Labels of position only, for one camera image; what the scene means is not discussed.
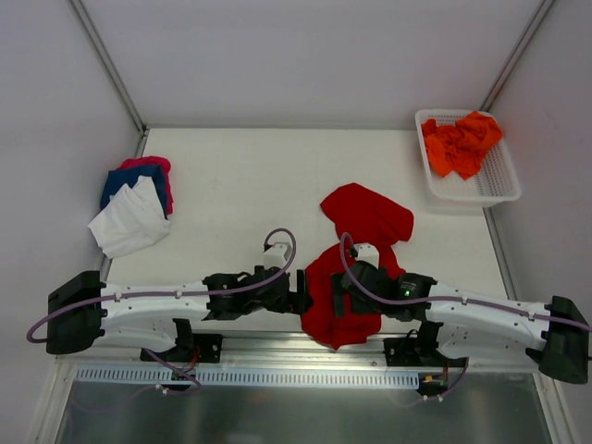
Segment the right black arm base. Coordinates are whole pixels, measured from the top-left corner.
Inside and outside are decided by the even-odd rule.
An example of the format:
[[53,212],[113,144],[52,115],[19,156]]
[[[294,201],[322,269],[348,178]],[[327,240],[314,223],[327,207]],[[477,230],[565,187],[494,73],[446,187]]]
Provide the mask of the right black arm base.
[[452,359],[438,350],[441,323],[424,322],[401,338],[383,340],[386,364],[389,367],[447,367],[461,368],[465,358]]

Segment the red t shirt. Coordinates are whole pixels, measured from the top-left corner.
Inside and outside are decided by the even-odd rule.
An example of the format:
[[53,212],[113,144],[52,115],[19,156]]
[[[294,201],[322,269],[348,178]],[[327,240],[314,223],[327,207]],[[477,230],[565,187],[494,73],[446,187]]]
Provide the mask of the red t shirt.
[[[398,265],[392,246],[408,241],[413,234],[413,213],[387,197],[360,184],[350,183],[331,192],[320,204],[340,237],[347,232],[356,243],[370,243],[379,252],[379,265],[390,278],[405,270]],[[339,245],[326,249],[305,269],[312,307],[301,315],[302,330],[315,341],[336,350],[345,345],[365,343],[382,328],[379,314],[355,314],[351,299],[345,299],[343,317],[333,310],[331,276],[342,274]]]

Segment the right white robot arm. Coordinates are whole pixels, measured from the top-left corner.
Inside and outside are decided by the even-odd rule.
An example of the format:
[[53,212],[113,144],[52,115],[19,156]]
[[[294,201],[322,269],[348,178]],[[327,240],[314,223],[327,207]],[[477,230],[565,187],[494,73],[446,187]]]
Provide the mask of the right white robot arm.
[[533,363],[568,384],[588,381],[591,326],[568,298],[496,301],[415,273],[391,278],[364,261],[330,282],[337,317],[352,312],[419,323],[413,352],[424,366],[442,359],[501,360]]

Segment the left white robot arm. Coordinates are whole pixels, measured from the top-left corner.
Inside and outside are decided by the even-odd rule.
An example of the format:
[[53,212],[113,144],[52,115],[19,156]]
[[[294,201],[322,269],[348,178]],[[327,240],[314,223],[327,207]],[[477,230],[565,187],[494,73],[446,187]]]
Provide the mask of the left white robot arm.
[[148,349],[171,360],[188,358],[192,331],[203,321],[234,321],[258,311],[303,315],[313,305],[303,271],[297,287],[277,267],[216,273],[170,287],[121,286],[84,271],[48,297],[45,349],[53,355],[92,346]]

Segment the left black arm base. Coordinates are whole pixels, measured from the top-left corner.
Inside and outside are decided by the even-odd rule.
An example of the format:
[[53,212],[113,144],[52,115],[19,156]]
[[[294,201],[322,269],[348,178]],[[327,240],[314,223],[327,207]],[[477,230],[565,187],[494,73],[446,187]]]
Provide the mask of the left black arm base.
[[152,332],[171,339],[172,344],[154,353],[167,363],[218,364],[223,349],[223,335],[194,333],[187,319],[158,319],[152,323]]

